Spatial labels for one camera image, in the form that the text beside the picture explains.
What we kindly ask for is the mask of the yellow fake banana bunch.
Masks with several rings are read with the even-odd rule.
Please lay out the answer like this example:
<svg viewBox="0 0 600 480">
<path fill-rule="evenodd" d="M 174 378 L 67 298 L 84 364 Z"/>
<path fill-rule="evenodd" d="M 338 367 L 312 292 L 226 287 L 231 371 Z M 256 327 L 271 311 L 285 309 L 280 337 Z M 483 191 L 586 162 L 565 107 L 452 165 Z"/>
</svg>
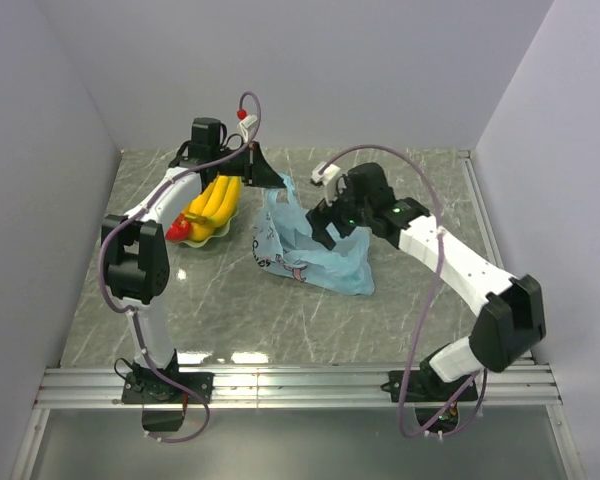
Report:
<svg viewBox="0 0 600 480">
<path fill-rule="evenodd" d="M 214 227 L 225 224 L 238 205 L 241 188 L 242 181 L 238 177 L 217 176 L 192 200 L 195 201 L 194 222 L 210 223 Z"/>
</svg>

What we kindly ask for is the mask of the red fake apple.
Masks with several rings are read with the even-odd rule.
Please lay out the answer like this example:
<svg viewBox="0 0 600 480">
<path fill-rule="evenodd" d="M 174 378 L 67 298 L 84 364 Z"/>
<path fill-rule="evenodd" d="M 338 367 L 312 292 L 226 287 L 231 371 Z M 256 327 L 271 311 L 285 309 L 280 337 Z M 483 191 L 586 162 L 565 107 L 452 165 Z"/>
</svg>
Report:
<svg viewBox="0 0 600 480">
<path fill-rule="evenodd" d="M 178 243 L 189 239 L 191 223 L 184 214 L 180 214 L 169 227 L 165 239 L 172 243 Z"/>
</svg>

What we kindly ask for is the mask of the light blue plastic bag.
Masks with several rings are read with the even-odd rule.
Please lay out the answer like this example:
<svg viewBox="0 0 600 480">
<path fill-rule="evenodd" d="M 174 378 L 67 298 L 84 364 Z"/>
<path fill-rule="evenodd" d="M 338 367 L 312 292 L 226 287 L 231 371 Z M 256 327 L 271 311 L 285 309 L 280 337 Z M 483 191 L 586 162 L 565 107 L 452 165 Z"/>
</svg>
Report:
<svg viewBox="0 0 600 480">
<path fill-rule="evenodd" d="M 282 189 L 267 189 L 253 225 L 251 249 L 258 267 L 281 277 L 355 296 L 375 291 L 368 260 L 370 234 L 362 229 L 329 250 L 311 238 L 307 210 L 290 176 Z"/>
</svg>

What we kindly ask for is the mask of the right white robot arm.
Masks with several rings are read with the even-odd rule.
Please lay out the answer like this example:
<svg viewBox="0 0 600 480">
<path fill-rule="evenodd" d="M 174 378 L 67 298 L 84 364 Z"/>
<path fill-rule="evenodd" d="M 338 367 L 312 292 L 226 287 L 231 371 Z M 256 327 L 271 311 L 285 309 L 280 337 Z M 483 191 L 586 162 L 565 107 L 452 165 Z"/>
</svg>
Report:
<svg viewBox="0 0 600 480">
<path fill-rule="evenodd" d="M 312 184 L 323 190 L 306 218 L 312 238 L 329 250 L 333 227 L 345 238 L 367 227 L 378 238 L 415 258 L 454 290 L 476 317 L 471 333 L 430 354 L 410 380 L 410 401 L 442 401 L 473 373 L 501 373 L 546 336 L 543 294 L 530 275 L 517 278 L 437 226 L 413 198 L 399 199 L 376 163 L 342 172 L 319 164 Z"/>
</svg>

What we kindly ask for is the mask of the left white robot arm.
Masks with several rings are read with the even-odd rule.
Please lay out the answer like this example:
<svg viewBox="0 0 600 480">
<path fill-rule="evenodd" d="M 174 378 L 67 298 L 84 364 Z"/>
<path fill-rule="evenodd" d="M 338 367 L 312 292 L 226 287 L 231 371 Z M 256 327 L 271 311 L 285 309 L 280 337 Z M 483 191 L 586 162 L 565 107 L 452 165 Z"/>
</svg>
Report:
<svg viewBox="0 0 600 480">
<path fill-rule="evenodd" d="M 125 214 L 108 215 L 102 223 L 100 288 L 109 307 L 127 317 L 134 342 L 125 387 L 157 402 L 173 400 L 184 388 L 161 301 L 170 277 L 166 230 L 185 203 L 220 175 L 253 187 L 284 185 L 254 139 L 258 116 L 240 111 L 239 119 L 242 143 L 237 149 L 226 145 L 221 121 L 195 119 L 190 139 L 181 145 L 158 185 Z"/>
</svg>

